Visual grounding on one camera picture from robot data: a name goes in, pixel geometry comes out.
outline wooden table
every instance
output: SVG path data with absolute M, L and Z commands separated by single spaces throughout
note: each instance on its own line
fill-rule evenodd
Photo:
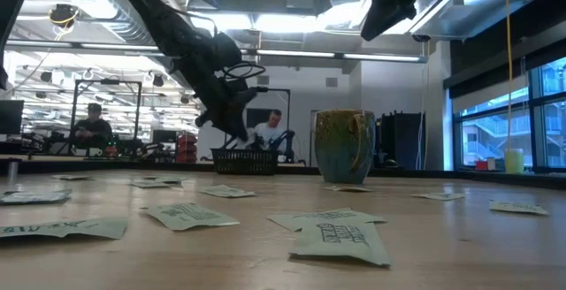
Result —
M 73 189 L 63 205 L 0 208 L 0 225 L 128 217 L 121 240 L 0 240 L 2 289 L 566 289 L 566 194 L 446 179 L 366 180 L 371 193 L 320 189 L 316 176 L 238 177 L 189 172 L 84 172 L 66 182 L 20 176 L 25 190 Z M 128 186 L 142 175 L 189 177 L 183 188 Z M 227 184 L 258 197 L 198 194 Z M 6 188 L 5 181 L 1 186 Z M 440 202 L 411 197 L 465 193 Z M 549 217 L 492 212 L 490 199 L 542 205 Z M 196 202 L 240 225 L 172 232 L 139 208 Z M 376 225 L 390 269 L 364 262 L 290 258 L 296 233 L 265 217 L 294 211 L 355 210 L 383 216 Z

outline black basket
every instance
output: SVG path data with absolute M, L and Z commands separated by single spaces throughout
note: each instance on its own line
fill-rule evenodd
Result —
M 277 151 L 212 149 L 214 171 L 219 174 L 273 175 Z

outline air vent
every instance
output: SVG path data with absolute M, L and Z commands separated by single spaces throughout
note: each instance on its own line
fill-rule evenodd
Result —
M 257 76 L 258 86 L 269 86 L 269 76 Z
M 338 87 L 338 78 L 326 78 L 326 87 L 327 88 L 337 88 Z

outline black robotic arm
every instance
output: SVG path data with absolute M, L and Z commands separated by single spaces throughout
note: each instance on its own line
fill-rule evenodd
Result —
M 241 63 L 241 51 L 227 35 L 214 37 L 191 28 L 179 11 L 161 0 L 129 0 L 138 11 L 158 48 L 172 57 L 171 73 L 179 71 L 206 106 L 197 120 L 202 126 L 210 120 L 221 131 L 248 139 L 242 113 L 257 91 L 245 81 L 227 82 L 214 72 Z

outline cap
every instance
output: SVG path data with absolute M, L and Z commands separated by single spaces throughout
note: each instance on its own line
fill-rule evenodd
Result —
M 89 103 L 88 104 L 88 111 L 89 112 L 102 112 L 103 107 L 100 106 L 98 103 Z

